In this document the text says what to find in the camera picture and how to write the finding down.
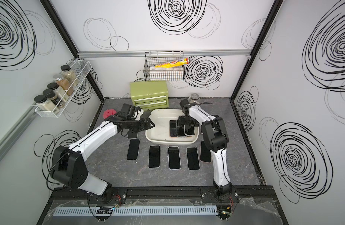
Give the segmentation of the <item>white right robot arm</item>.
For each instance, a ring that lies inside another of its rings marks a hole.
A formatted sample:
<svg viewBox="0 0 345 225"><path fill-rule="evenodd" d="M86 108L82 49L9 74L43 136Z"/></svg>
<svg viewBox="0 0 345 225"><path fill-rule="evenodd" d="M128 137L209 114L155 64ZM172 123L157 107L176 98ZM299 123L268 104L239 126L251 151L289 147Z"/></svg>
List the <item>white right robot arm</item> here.
<svg viewBox="0 0 345 225"><path fill-rule="evenodd" d="M216 199L223 200L233 192L227 169L226 152L229 137L224 120L220 116L207 113L200 107L200 104L190 103L186 98L180 102L180 106L184 115L179 122L187 128L194 127L196 124L200 124L202 128L203 141L211 153L214 168L215 196Z"/></svg>

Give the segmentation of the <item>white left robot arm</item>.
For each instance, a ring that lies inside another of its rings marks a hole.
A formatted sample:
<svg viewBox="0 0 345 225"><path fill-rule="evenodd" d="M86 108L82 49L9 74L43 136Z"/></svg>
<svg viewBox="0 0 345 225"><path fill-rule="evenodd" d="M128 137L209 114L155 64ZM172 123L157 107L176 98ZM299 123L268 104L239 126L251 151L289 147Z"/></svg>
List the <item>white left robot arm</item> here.
<svg viewBox="0 0 345 225"><path fill-rule="evenodd" d="M105 202L114 197L112 185L88 172L86 160L105 141L127 129L139 133L153 128L148 109L124 104L121 111L108 116L92 132L69 146L59 146L53 152L49 176L72 189L93 193Z"/></svg>

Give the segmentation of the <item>white plastic storage box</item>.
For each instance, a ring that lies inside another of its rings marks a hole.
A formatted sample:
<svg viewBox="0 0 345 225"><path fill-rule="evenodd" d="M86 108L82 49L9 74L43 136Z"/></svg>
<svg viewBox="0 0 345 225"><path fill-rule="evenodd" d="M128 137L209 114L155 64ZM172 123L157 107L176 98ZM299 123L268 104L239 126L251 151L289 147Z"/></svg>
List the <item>white plastic storage box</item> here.
<svg viewBox="0 0 345 225"><path fill-rule="evenodd" d="M149 118L154 123L155 127L145 131L147 140L155 144L170 146L187 146L195 143L200 134L199 127L194 128L194 136L170 137L170 121L178 120L178 117L183 115L184 113L181 109L166 108L153 110Z"/></svg>

